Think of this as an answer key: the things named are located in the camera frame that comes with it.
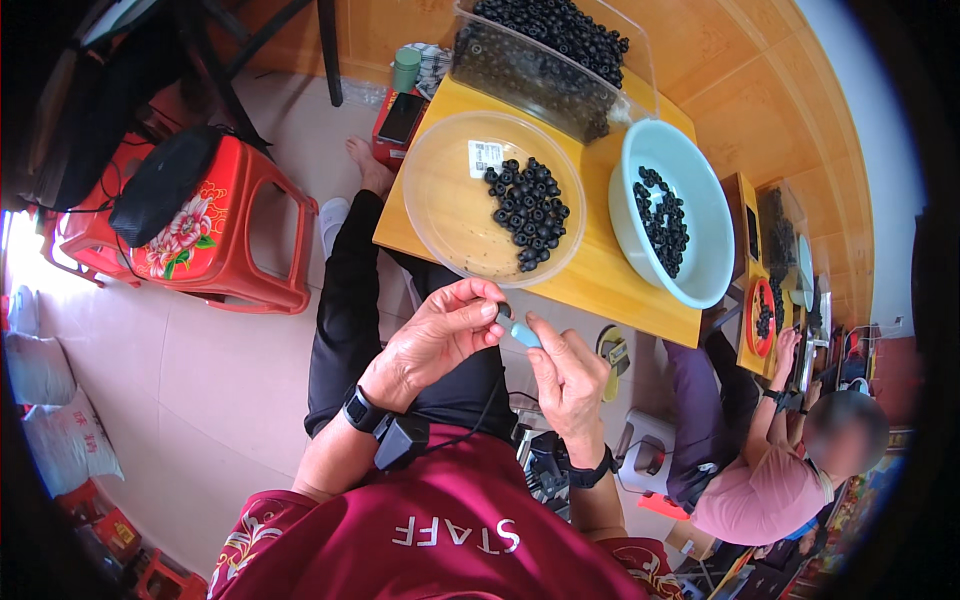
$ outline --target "red plastic stool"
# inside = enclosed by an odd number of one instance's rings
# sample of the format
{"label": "red plastic stool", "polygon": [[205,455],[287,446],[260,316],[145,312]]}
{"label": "red plastic stool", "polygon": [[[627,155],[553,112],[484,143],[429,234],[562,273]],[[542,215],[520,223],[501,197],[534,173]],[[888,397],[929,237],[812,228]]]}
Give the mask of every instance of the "red plastic stool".
{"label": "red plastic stool", "polygon": [[[153,144],[145,143],[132,133],[124,137],[124,142],[113,154],[112,163],[107,165],[100,181],[84,201],[75,207],[76,210],[95,210],[109,203],[111,197],[118,195],[136,172],[139,161],[154,148]],[[92,281],[98,287],[104,287],[104,284],[94,278],[97,273],[139,287],[140,278],[133,274],[122,256],[130,249],[110,227],[109,215],[109,210],[67,213],[44,211],[44,239],[40,253],[48,262],[68,273]],[[61,252],[77,261],[80,266],[73,269],[57,262],[53,256],[54,246],[59,246]]]}
{"label": "red plastic stool", "polygon": [[645,492],[636,505],[640,508],[650,509],[654,513],[676,518],[678,521],[686,521],[690,515],[684,509],[674,504],[673,500],[662,493]]}
{"label": "red plastic stool", "polygon": [[[250,250],[253,200],[264,185],[276,185],[298,207],[296,246],[285,279],[261,271]],[[294,315],[310,302],[306,271],[318,212],[317,202],[268,158],[226,135],[194,196],[147,246],[132,250],[133,270],[217,308]],[[247,304],[228,303],[229,297]]]}
{"label": "red plastic stool", "polygon": [[135,592],[142,600],[202,600],[206,598],[206,581],[196,573],[168,565],[157,549]]}

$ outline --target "black wristband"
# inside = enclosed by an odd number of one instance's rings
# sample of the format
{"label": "black wristband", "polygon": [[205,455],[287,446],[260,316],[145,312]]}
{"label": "black wristband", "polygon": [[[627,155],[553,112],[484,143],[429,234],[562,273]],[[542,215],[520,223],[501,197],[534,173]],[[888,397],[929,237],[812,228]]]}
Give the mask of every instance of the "black wristband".
{"label": "black wristband", "polygon": [[386,409],[370,404],[370,401],[364,397],[363,390],[355,384],[347,390],[343,412],[353,428],[363,433],[373,433],[381,422],[394,415]]}
{"label": "black wristband", "polygon": [[608,445],[604,444],[603,460],[597,468],[576,468],[569,463],[569,455],[564,452],[565,465],[562,468],[566,470],[567,479],[570,481],[571,488],[580,488],[588,490],[597,485],[597,482],[603,479],[607,471],[616,473],[616,462],[613,460],[613,453]]}

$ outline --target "clear plastic container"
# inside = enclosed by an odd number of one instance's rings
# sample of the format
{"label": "clear plastic container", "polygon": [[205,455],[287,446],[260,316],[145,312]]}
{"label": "clear plastic container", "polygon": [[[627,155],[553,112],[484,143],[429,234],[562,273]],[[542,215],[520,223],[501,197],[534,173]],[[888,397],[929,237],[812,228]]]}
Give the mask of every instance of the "clear plastic container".
{"label": "clear plastic container", "polygon": [[770,276],[793,281],[797,273],[800,234],[806,235],[806,215],[787,180],[756,191],[757,219],[762,237],[763,267]]}
{"label": "clear plastic container", "polygon": [[450,66],[454,81],[519,108],[583,144],[660,115],[647,35],[607,3],[582,0],[577,6],[594,22],[630,39],[621,67],[622,89],[535,39],[473,14],[476,1],[453,3],[458,29]]}
{"label": "clear plastic container", "polygon": [[[492,217],[496,197],[482,179],[470,176],[471,140],[501,144],[503,160],[526,163],[534,156],[557,180],[570,208],[566,235],[535,271],[520,271],[521,248]],[[403,162],[403,200],[417,236],[446,268],[504,288],[535,285],[559,273],[580,247],[587,224],[584,186],[563,149],[533,125],[488,110],[446,117],[417,138]]]}

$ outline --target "hand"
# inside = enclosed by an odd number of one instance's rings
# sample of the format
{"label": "hand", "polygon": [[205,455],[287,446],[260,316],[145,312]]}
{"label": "hand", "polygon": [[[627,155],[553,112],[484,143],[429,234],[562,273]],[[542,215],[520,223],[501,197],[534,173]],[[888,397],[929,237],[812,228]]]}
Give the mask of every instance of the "hand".
{"label": "hand", "polygon": [[543,416],[564,439],[572,466],[597,468],[606,451],[600,400],[610,363],[594,354],[573,329],[558,334],[532,312],[527,313],[527,324],[543,344],[543,349],[527,350]]}
{"label": "hand", "polygon": [[777,344],[774,346],[774,355],[777,358],[777,374],[788,375],[793,368],[794,348],[803,336],[796,329],[790,327],[782,329],[777,336]]}
{"label": "hand", "polygon": [[426,386],[505,333],[496,318],[507,298],[495,283],[476,277],[442,287],[384,348],[357,382],[375,406],[405,413]]}
{"label": "hand", "polygon": [[820,390],[823,387],[824,382],[819,379],[810,382],[810,387],[806,389],[806,397],[804,397],[804,410],[808,411],[813,408],[813,405],[820,399]]}

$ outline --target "checkered cloth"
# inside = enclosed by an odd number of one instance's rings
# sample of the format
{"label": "checkered cloth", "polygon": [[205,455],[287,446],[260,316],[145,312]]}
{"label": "checkered cloth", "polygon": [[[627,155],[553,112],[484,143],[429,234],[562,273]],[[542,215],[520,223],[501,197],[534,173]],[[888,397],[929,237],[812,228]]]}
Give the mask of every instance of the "checkered cloth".
{"label": "checkered cloth", "polygon": [[453,53],[444,50],[437,44],[416,42],[406,44],[404,48],[413,48],[420,52],[420,72],[417,74],[417,91],[427,100],[433,100],[433,95],[440,87],[440,80],[444,78],[446,70],[450,68]]}

